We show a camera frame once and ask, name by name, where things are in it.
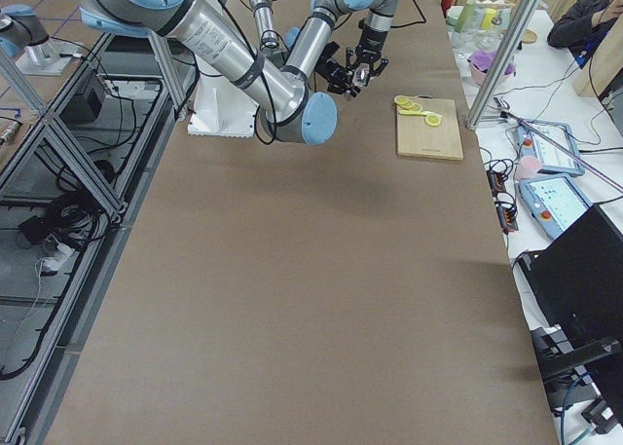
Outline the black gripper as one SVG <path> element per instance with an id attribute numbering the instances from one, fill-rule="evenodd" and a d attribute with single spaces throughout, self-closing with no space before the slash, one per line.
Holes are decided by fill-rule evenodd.
<path id="1" fill-rule="evenodd" d="M 340 49 L 336 42 L 329 42 L 323 49 L 315 66 L 315 72 L 327 81 L 329 93 L 340 94 L 345 99 L 355 99 L 361 92 L 359 85 L 353 79 L 357 68 L 355 50 L 346 47 L 346 66 L 341 65 L 334 54 Z"/>
<path id="2" fill-rule="evenodd" d="M 369 65 L 370 78 L 379 77 L 388 66 L 388 59 L 382 57 L 385 33 L 370 27 L 365 19 L 358 22 L 358 28 L 361 30 L 361 34 L 356 46 L 356 65 Z"/>

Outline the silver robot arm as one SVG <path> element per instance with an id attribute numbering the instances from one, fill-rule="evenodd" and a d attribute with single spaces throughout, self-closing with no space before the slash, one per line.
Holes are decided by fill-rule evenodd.
<path id="1" fill-rule="evenodd" d="M 271 53 L 279 49 L 273 22 L 274 1 L 277 0 L 248 0 L 261 48 Z M 307 77 L 313 72 L 320 74 L 332 93 L 356 92 L 366 87 L 388 65 L 383 48 L 398 3 L 399 0 L 311 0 L 311 14 L 289 47 L 284 67 Z M 355 48 L 346 49 L 346 63 L 341 65 L 333 58 L 338 46 L 329 39 L 339 17 L 361 10 L 368 15 L 360 25 L 359 42 Z"/>
<path id="2" fill-rule="evenodd" d="M 172 37 L 208 63 L 264 111 L 265 124 L 283 142 L 322 144 L 333 135 L 338 110 L 307 79 L 331 37 L 336 19 L 368 0 L 315 0 L 286 63 L 276 67 L 250 46 L 238 24 L 206 0 L 81 0 L 84 13 Z"/>

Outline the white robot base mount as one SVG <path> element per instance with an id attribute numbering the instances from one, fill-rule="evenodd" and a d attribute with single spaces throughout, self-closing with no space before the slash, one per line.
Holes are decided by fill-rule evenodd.
<path id="1" fill-rule="evenodd" d="M 200 76 L 188 133 L 251 138 L 258 104 L 224 77 Z"/>

